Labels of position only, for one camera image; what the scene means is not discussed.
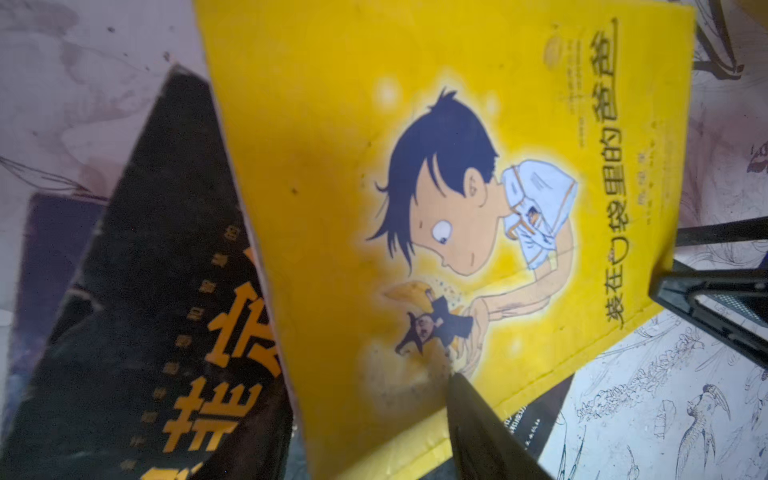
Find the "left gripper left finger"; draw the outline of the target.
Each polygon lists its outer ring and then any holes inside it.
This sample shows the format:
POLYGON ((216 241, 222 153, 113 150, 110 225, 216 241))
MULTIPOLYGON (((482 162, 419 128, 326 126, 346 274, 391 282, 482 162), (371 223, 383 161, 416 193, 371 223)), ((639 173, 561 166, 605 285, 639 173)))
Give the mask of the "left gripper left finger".
POLYGON ((446 410, 453 460, 460 479, 547 479, 470 381, 453 374, 446 410))

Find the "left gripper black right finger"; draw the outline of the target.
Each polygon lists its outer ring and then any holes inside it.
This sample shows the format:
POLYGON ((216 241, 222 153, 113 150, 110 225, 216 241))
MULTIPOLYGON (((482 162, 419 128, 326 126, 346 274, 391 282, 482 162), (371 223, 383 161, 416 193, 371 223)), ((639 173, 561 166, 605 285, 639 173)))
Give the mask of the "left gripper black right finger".
MULTIPOLYGON (((767 238, 767 219, 680 228, 677 247, 744 243, 767 238)), ((650 298, 754 364, 767 367, 767 340, 717 312, 711 302, 745 320, 767 326, 767 264, 741 270, 696 270, 674 261, 652 276, 650 298)))

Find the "yellow book with cartoon boy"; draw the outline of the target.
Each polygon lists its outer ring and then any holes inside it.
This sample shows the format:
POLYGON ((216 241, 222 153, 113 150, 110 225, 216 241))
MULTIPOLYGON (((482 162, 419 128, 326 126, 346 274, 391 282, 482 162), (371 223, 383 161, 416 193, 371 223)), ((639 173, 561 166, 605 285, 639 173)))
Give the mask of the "yellow book with cartoon boy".
POLYGON ((450 453, 661 309, 696 13, 673 1, 199 1, 315 479, 450 453))

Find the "black book orange title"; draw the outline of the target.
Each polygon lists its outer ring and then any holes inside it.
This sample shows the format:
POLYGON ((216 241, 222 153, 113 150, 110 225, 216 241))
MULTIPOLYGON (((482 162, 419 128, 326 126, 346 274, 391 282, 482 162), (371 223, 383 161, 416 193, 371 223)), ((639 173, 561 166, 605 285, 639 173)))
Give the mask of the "black book orange title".
POLYGON ((171 70, 65 292, 5 479, 281 479, 293 414, 209 84, 171 70))

